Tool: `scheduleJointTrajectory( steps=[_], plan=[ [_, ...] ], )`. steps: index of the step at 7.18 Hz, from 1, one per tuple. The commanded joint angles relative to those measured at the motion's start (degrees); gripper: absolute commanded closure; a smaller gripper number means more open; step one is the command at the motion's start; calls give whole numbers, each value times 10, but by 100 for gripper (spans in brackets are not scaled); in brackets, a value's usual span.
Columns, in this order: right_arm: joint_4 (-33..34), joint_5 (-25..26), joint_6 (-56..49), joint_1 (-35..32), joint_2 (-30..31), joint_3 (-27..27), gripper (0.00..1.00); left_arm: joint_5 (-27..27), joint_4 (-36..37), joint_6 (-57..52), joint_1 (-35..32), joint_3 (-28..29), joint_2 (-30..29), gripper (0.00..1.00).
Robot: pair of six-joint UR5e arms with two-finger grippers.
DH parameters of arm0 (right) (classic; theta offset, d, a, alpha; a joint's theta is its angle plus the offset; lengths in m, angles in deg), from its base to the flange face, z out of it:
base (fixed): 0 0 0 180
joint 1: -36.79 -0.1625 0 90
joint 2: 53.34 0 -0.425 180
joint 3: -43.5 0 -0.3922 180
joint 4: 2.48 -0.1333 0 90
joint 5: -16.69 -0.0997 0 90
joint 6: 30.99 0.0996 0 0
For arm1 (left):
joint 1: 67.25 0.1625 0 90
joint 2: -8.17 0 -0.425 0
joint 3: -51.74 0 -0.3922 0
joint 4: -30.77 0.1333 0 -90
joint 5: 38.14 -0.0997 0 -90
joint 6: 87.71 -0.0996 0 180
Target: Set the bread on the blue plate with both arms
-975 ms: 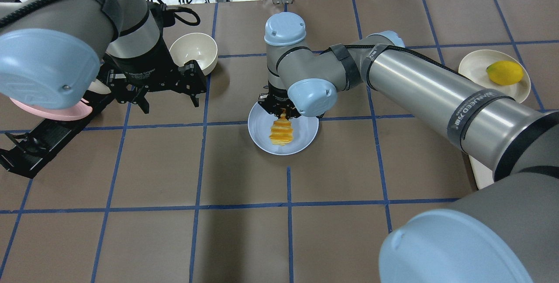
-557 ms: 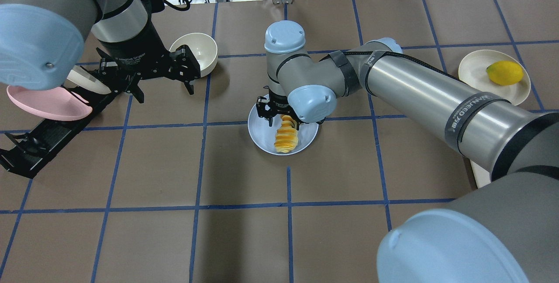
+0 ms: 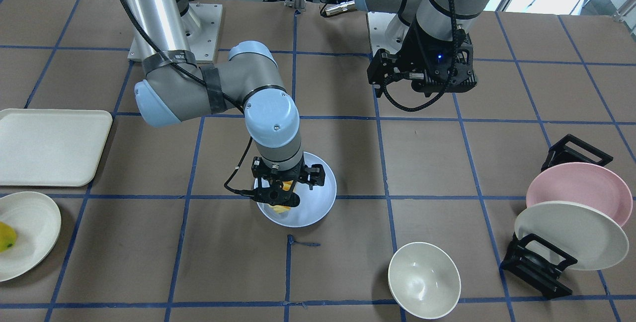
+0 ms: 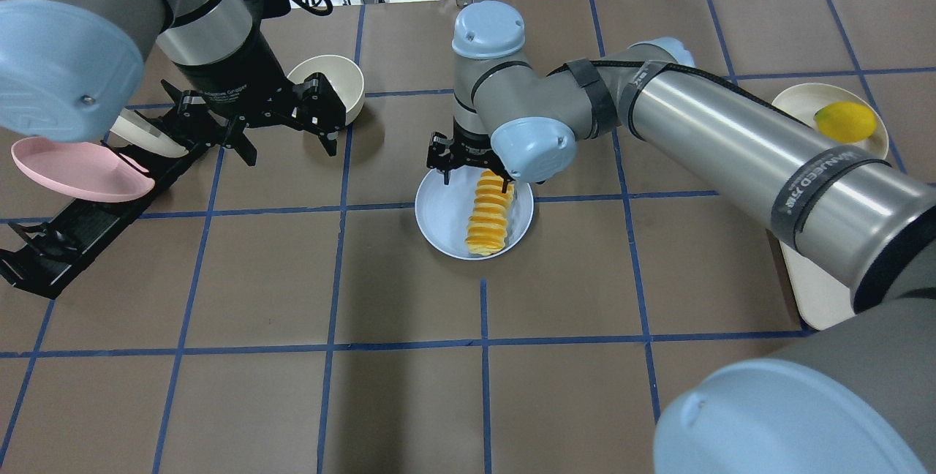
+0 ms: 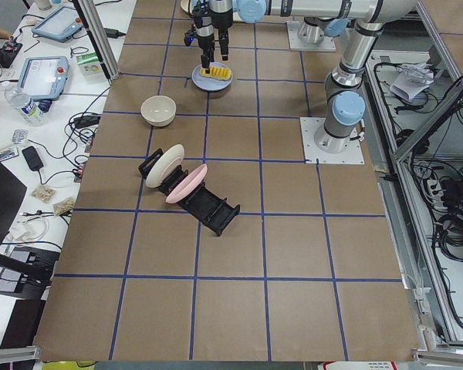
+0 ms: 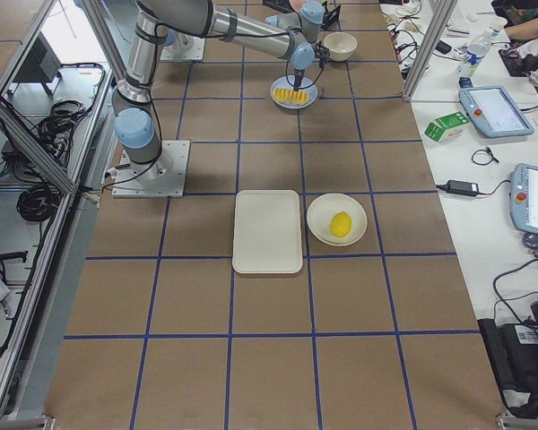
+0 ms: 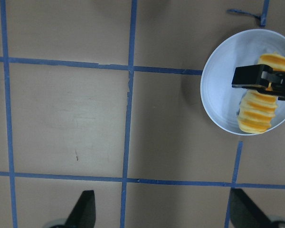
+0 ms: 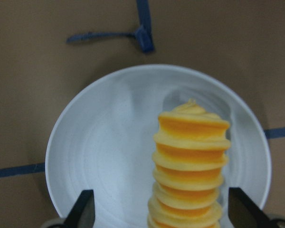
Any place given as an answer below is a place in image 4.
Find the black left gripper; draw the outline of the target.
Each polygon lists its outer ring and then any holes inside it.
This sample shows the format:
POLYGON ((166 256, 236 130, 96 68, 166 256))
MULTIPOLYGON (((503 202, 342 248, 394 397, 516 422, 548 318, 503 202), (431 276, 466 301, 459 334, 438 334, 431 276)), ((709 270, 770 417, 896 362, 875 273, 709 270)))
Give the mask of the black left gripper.
POLYGON ((347 109, 323 73, 314 72, 301 84, 274 69, 237 85, 221 82, 234 77, 233 72, 217 78, 194 77, 191 81, 200 81, 200 88, 186 91, 162 80, 174 103, 161 117, 162 130, 185 142, 230 148, 248 167, 254 167, 257 149, 245 130, 284 125, 317 137, 325 153, 336 157, 347 109))

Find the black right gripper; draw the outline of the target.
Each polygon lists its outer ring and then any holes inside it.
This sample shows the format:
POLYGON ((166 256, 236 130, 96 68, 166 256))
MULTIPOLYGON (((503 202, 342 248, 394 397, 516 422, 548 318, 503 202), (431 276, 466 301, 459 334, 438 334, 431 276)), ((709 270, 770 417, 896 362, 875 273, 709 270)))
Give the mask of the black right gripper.
POLYGON ((442 184, 449 185, 452 170, 467 166, 491 170, 501 175, 502 194, 510 194, 513 191, 514 178, 508 174, 501 158, 495 153, 491 136, 471 132, 458 123, 453 124, 451 138, 441 132, 431 134, 427 168, 439 171, 442 184))

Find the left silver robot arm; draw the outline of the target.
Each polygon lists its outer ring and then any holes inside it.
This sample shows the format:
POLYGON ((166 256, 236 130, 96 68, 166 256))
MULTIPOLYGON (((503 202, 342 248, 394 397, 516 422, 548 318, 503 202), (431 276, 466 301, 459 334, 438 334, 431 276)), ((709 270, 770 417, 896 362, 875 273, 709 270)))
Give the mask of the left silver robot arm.
POLYGON ((328 155, 347 117, 330 81, 285 77, 260 24, 266 0, 2 0, 2 127, 84 142, 116 123, 159 48, 193 87, 164 88, 153 125, 185 148, 233 148, 250 166, 247 128, 307 132, 328 155))

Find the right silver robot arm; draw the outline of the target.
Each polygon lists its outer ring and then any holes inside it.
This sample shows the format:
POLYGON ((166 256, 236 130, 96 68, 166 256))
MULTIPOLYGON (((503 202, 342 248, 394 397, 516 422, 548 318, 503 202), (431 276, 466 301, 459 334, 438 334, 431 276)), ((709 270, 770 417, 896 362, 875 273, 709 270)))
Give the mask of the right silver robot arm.
POLYGON ((908 297, 809 336, 769 247, 770 207, 798 170, 756 143, 719 146, 715 111, 680 121, 668 87, 735 91, 670 70, 634 123, 578 142, 568 170, 536 187, 524 237, 491 260, 442 254, 415 209, 430 128, 510 95, 518 116, 564 119, 589 100, 566 42, 603 61, 643 61, 621 42, 628 0, 559 0, 532 25, 506 7, 501 61, 453 64, 444 20, 494 8, 405 12, 401 43, 363 66, 400 64, 449 95, 370 100, 355 123, 341 271, 325 357, 322 473, 886 473, 934 471, 934 301, 908 297))

